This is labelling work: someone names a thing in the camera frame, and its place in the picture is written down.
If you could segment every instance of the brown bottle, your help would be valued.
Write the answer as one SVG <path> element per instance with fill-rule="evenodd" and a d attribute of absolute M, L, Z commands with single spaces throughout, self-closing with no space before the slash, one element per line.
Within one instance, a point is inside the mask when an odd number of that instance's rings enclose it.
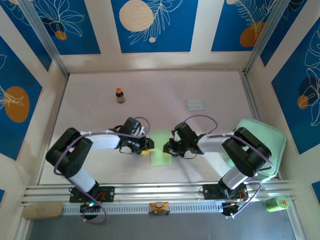
<path fill-rule="evenodd" d="M 118 103 L 122 104 L 125 101 L 124 93 L 122 92 L 120 87 L 118 87 L 115 90 L 115 95 L 116 95 L 116 100 L 118 101 Z"/>

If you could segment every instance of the gray floor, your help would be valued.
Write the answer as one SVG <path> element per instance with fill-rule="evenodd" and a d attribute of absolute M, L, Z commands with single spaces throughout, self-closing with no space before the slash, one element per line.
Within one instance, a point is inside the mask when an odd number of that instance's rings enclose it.
<path fill-rule="evenodd" d="M 100 226 L 80 216 L 33 221 L 28 240 L 294 240 L 286 211 L 253 202 L 235 219 L 220 213 L 109 215 Z"/>

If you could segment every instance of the beige foam roll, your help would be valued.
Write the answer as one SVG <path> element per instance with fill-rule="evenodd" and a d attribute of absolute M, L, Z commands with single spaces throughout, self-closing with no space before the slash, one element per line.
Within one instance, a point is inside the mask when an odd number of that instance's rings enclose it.
<path fill-rule="evenodd" d="M 53 219 L 61 216 L 63 208 L 61 202 L 32 204 L 24 207 L 22 216 L 26 220 Z"/>

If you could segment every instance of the white floor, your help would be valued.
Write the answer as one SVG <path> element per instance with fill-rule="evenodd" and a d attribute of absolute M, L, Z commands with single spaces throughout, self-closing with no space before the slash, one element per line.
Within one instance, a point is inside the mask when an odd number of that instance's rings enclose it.
<path fill-rule="evenodd" d="M 125 102 L 116 101 L 122 88 Z M 186 101 L 204 100 L 205 110 L 188 111 Z M 99 132 L 123 124 L 128 117 L 147 118 L 153 129 L 172 130 L 188 116 L 205 114 L 218 122 L 216 133 L 228 133 L 251 113 L 237 71 L 162 70 L 71 74 L 51 145 L 70 127 Z M 197 133 L 214 127 L 206 118 L 188 121 Z M 195 159 L 172 158 L 170 166 L 151 166 L 150 155 L 133 156 L 106 149 L 89 153 L 86 170 L 99 183 L 182 183 L 218 181 L 228 166 L 220 154 Z M 68 183 L 45 162 L 41 185 Z"/>

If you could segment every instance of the green can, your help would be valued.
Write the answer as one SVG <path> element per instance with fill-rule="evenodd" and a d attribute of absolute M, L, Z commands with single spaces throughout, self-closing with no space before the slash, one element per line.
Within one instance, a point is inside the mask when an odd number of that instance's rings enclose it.
<path fill-rule="evenodd" d="M 276 212 L 280 210 L 285 210 L 289 207 L 290 202 L 289 199 L 285 196 L 277 196 L 271 199 L 268 199 L 264 202 L 264 207 L 269 212 Z"/>

